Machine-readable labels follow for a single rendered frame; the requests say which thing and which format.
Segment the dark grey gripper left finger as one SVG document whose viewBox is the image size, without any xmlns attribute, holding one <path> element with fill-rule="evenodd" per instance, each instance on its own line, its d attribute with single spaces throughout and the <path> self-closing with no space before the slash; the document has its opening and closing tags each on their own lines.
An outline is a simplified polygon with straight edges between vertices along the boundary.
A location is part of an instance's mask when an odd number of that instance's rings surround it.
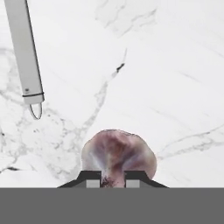
<svg viewBox="0 0 224 224">
<path fill-rule="evenodd" d="M 102 173 L 100 171 L 81 171 L 77 179 L 71 180 L 60 188 L 82 187 L 99 188 L 101 186 Z"/>
</svg>

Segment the purple white garlic bulb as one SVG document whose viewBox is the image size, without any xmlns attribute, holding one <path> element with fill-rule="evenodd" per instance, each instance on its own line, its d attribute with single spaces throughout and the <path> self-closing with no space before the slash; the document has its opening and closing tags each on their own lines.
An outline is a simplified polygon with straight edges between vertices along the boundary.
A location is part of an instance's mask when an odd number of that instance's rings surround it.
<svg viewBox="0 0 224 224">
<path fill-rule="evenodd" d="M 157 159 L 138 135 L 119 129 L 105 129 L 88 140 L 81 151 L 83 171 L 100 171 L 103 187 L 124 188 L 126 171 L 144 171 L 153 179 Z"/>
</svg>

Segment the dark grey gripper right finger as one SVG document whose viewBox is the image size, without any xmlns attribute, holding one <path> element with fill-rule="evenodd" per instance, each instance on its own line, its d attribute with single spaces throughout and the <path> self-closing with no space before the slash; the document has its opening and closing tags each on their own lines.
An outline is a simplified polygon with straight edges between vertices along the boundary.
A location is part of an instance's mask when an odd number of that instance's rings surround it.
<svg viewBox="0 0 224 224">
<path fill-rule="evenodd" d="M 150 179 L 145 171 L 126 171 L 125 172 L 126 188 L 143 188 L 143 187 L 162 187 L 166 185 Z"/>
</svg>

